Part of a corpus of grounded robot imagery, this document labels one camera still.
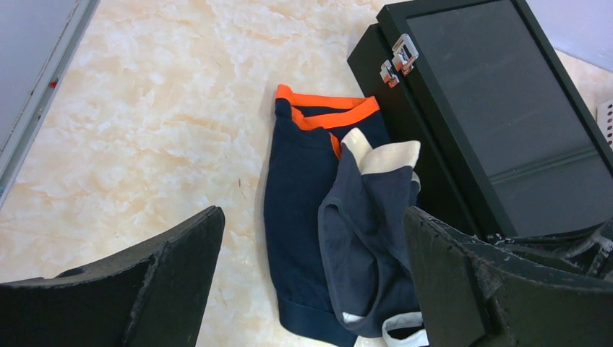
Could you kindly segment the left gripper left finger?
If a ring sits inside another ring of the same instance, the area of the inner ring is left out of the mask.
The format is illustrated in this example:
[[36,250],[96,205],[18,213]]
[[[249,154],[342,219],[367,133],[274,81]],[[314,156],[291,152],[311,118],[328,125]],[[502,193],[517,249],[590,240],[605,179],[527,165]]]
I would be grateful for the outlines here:
[[3,346],[194,346],[225,226],[211,206],[55,278],[1,285]]

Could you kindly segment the black underwear white trim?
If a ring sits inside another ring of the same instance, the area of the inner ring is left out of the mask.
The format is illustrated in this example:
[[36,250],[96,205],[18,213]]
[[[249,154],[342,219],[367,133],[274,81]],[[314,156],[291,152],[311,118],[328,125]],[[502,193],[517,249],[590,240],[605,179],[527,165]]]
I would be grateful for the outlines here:
[[397,314],[382,324],[382,337],[389,347],[429,346],[421,312]]

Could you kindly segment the dark blue underwear cream waistband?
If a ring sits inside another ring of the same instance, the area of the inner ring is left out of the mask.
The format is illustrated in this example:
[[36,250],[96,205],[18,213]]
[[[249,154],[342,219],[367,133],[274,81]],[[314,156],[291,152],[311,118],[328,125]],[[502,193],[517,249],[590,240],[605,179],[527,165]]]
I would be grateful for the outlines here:
[[403,214],[421,190],[420,142],[372,147],[358,128],[341,141],[335,181],[318,210],[320,254],[334,315],[365,338],[419,310]]

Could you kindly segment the black display case glass lid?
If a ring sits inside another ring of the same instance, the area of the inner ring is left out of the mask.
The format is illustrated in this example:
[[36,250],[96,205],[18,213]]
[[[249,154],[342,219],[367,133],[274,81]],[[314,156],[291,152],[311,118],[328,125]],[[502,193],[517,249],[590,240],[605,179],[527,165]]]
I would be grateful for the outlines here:
[[612,278],[612,154],[525,1],[384,6],[350,52],[419,207],[534,262]]

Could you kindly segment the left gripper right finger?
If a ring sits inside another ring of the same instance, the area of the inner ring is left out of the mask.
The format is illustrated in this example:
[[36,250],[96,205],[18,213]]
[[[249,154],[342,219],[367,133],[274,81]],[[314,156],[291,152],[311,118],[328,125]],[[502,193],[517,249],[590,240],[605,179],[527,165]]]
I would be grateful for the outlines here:
[[494,243],[410,207],[411,274],[431,346],[610,346],[612,222]]

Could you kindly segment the navy underwear orange waistband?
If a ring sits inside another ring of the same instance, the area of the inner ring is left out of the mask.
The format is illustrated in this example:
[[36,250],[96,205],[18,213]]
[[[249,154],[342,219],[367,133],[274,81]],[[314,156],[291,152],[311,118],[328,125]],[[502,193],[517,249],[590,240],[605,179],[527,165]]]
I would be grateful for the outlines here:
[[279,85],[263,201],[270,276],[281,325],[305,338],[352,346],[337,321],[325,279],[317,212],[335,181],[340,142],[353,128],[372,145],[390,138],[373,97],[295,93]]

